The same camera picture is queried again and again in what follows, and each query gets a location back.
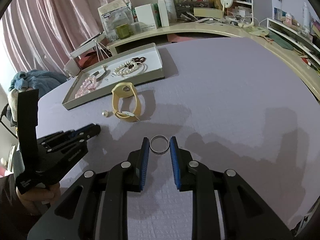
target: satin curtain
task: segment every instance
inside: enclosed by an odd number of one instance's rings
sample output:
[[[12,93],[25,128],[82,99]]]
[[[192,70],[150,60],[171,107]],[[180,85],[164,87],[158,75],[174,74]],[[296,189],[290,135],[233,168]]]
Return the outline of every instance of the satin curtain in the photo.
[[[15,70],[62,72],[70,52],[103,31],[98,7],[111,1],[13,0],[2,22]]]

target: white tablecloth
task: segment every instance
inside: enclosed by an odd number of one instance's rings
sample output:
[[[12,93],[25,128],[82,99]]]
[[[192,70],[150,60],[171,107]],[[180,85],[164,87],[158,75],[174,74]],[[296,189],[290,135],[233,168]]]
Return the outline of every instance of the white tablecloth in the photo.
[[[61,102],[72,81],[41,98],[38,137],[101,125],[62,187],[85,170],[103,172],[126,160],[143,137],[176,136],[210,169],[236,170],[293,228],[320,195],[320,107],[305,84],[246,38],[187,41],[159,52],[166,78],[137,87],[141,122],[103,117],[111,96],[67,111]],[[176,189],[170,152],[150,153],[144,191],[128,194],[129,239],[191,239],[191,225],[192,194]]]

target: yellow box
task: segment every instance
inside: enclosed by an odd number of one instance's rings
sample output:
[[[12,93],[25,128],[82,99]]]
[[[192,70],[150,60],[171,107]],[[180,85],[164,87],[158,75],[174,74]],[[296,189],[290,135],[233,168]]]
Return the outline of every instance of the yellow box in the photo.
[[[193,8],[196,17],[223,18],[222,10],[213,8]]]

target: pearl bracelet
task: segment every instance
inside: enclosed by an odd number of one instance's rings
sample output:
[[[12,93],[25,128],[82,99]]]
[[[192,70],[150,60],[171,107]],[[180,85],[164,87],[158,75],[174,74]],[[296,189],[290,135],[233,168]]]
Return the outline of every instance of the pearl bracelet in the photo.
[[[138,64],[133,61],[127,61],[123,64],[121,64],[119,67],[116,67],[116,69],[113,71],[113,74],[116,76],[121,76],[121,75],[127,75],[132,73],[133,71],[136,71],[138,69]]]

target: dark sleeve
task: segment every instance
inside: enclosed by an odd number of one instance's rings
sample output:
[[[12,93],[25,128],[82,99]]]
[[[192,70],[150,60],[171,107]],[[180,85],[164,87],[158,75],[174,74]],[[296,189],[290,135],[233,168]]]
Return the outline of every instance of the dark sleeve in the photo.
[[[26,239],[39,218],[21,204],[13,174],[0,178],[0,239]]]

